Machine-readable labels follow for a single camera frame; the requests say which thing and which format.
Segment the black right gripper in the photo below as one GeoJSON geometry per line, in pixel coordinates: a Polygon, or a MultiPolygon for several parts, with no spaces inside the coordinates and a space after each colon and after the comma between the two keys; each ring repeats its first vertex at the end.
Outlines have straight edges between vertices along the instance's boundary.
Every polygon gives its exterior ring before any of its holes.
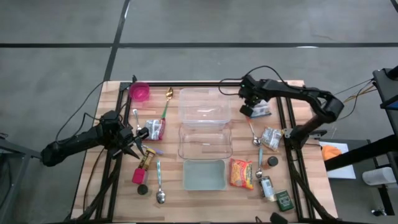
{"type": "Polygon", "coordinates": [[[250,75],[245,75],[242,77],[239,86],[238,96],[244,99],[244,104],[239,109],[240,113],[249,118],[258,118],[271,114],[269,107],[270,98],[261,91],[259,81],[253,79],[250,75]]]}

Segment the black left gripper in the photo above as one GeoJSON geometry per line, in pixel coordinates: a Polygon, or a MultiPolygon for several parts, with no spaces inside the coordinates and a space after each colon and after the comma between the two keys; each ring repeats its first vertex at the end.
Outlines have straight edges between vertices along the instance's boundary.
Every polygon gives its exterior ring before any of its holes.
{"type": "Polygon", "coordinates": [[[111,144],[109,147],[111,157],[118,157],[123,153],[140,159],[131,147],[136,146],[141,154],[144,155],[145,153],[142,148],[142,141],[148,136],[149,130],[147,128],[141,128],[138,130],[136,135],[133,135],[132,127],[124,127],[111,138],[111,144]]]}

